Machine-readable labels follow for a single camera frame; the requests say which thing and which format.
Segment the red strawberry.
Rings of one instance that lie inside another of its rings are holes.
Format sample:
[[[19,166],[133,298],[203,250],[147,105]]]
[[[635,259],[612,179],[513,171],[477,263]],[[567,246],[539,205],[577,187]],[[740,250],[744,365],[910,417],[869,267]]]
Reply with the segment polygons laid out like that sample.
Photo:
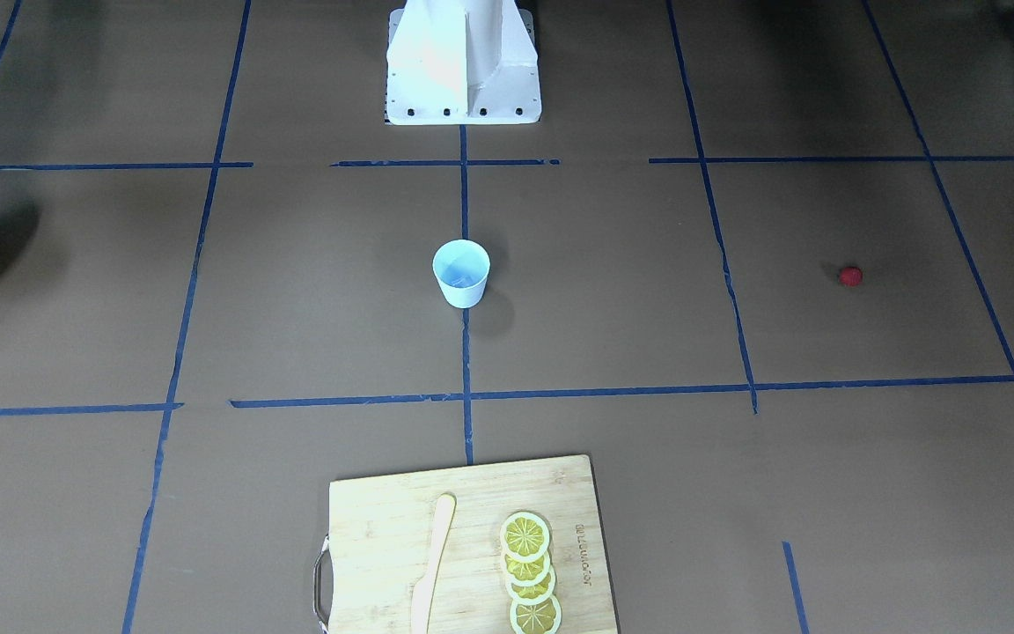
[[[864,273],[857,266],[845,266],[845,268],[840,269],[837,280],[840,281],[842,286],[854,288],[854,286],[858,286],[863,283]]]

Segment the light blue cup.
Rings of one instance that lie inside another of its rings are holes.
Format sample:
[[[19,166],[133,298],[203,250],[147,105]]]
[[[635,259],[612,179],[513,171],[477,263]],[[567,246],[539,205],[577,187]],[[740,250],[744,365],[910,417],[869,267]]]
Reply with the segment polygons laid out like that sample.
[[[448,305],[470,309],[482,300],[489,278],[486,249],[470,240],[452,240],[436,250],[433,273]]]

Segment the yellow plastic knife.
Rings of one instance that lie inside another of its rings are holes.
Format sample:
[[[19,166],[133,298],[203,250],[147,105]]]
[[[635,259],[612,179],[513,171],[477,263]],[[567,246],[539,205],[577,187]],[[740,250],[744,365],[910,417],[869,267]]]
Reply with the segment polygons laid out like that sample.
[[[409,625],[411,633],[427,633],[437,585],[440,561],[444,554],[456,508],[451,493],[440,494],[436,500],[425,574],[412,586]]]

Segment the wooden cutting board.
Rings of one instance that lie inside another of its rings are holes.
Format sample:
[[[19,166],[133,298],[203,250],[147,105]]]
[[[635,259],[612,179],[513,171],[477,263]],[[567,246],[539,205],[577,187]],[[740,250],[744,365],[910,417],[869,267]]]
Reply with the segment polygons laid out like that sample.
[[[531,459],[330,485],[327,536],[314,565],[322,633],[411,633],[412,586],[425,574],[437,498],[456,498],[427,633],[512,633],[499,530],[538,513],[552,539],[558,633],[615,633],[613,589],[591,459]]]

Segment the white pedestal column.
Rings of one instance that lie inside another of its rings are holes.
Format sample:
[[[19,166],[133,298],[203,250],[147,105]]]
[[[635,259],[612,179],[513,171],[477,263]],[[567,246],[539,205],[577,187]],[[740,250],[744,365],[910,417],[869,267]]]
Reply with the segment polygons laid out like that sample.
[[[540,120],[535,20],[518,1],[407,1],[390,12],[387,36],[387,124]]]

